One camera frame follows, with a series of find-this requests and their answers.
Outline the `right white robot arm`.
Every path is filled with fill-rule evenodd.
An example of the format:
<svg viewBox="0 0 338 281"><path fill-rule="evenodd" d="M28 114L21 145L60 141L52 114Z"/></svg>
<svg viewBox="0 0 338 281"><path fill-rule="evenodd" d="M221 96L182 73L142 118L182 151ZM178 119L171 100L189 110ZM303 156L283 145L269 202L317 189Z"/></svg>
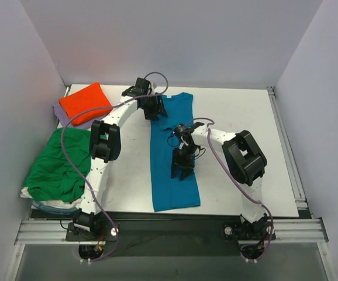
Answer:
<svg viewBox="0 0 338 281"><path fill-rule="evenodd" d="M180 174L184 180L194 173L195 152L209 148L234 185L242 194L242 224L244 237L254 239L262 232L260 222L268 212L263 207L262 181L267 159L249 131L231 133L212 129L196 122L179 124L174 136L180 145L173 149L171 178Z"/></svg>

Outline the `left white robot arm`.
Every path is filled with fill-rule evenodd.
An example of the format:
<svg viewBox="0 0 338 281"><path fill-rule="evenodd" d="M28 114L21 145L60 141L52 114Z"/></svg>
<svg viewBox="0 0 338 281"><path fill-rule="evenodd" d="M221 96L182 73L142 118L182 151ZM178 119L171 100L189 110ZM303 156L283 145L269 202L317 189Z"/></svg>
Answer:
<svg viewBox="0 0 338 281"><path fill-rule="evenodd" d="M120 129L138 109L146 120L157 121L159 116L168 117L163 98L154 92L155 86L147 77L137 78L135 85L124 90L119 103L102 120L91 126L89 152L91 168L85 178L84 195L73 224L87 241L99 237L101 225L98 214L102 212L100 201L106 189L109 170L120 155L122 148Z"/></svg>

